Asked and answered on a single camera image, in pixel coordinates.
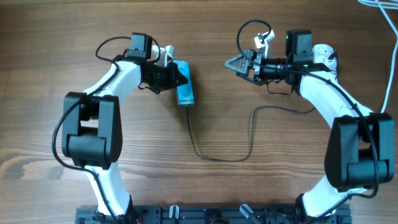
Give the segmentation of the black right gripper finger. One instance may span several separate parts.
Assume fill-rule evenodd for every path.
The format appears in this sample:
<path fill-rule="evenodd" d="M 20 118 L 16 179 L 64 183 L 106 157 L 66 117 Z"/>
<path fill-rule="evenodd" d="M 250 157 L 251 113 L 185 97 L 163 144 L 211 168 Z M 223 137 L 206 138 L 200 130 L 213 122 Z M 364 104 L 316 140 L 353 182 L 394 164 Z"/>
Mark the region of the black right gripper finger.
<path fill-rule="evenodd" d="M 242 78 L 242 79 L 244 79 L 244 80 L 246 80 L 246 81 L 252 83 L 252 84 L 255 84 L 256 86 L 262 86 L 262 83 L 261 83 L 259 80 L 255 80 L 255 79 L 249 77 L 248 74 L 240 73 L 240 72 L 235 72 L 235 75 L 236 75 L 237 77 L 240 77 L 240 78 Z"/>
<path fill-rule="evenodd" d="M 244 55 L 239 54 L 225 61 L 224 65 L 226 68 L 237 73 L 249 73 L 253 69 L 253 64 L 247 58 L 254 60 L 255 56 L 256 52 L 254 50 L 245 50 Z"/>

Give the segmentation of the Galaxy smartphone with cyan screen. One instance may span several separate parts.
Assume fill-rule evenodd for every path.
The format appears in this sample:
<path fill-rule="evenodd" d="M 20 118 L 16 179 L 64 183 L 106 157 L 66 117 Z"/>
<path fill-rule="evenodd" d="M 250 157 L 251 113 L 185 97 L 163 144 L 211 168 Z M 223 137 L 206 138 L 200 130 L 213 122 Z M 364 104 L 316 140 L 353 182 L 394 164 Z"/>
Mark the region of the Galaxy smartphone with cyan screen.
<path fill-rule="evenodd" d="M 186 60 L 173 60 L 173 63 L 176 64 L 178 72 L 183 76 L 183 84 L 176 87 L 177 102 L 181 106 L 194 105 L 195 98 L 188 62 Z"/>

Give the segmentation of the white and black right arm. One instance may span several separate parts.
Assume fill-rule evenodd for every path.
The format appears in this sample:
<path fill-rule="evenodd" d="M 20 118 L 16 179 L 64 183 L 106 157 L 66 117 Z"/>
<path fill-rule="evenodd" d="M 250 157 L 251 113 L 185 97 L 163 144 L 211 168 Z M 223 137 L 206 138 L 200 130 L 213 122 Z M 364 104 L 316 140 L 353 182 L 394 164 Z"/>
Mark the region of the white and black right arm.
<path fill-rule="evenodd" d="M 225 66 L 257 86 L 286 82 L 292 93 L 309 101 L 331 132 L 325 174 L 289 205 L 269 205 L 265 222 L 344 223 L 348 200 L 373 198 L 394 176 L 394 120 L 356 101 L 338 83 L 338 54 L 314 44 L 308 29 L 288 30 L 285 58 L 271 57 L 272 29 L 254 38 L 255 47 L 240 50 Z"/>

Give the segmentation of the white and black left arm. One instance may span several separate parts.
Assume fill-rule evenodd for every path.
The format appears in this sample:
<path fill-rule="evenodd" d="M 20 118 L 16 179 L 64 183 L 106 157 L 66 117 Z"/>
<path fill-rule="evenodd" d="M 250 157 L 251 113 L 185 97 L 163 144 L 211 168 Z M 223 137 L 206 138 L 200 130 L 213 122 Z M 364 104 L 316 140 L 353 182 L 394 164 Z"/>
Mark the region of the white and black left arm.
<path fill-rule="evenodd" d="M 52 136 L 54 158 L 84 172 L 98 204 L 76 210 L 75 223 L 142 223 L 125 189 L 118 166 L 123 147 L 120 107 L 145 85 L 159 94 L 188 82 L 173 63 L 174 47 L 160 47 L 151 36 L 134 32 L 122 54 L 107 59 L 110 69 L 92 87 L 69 92 Z"/>

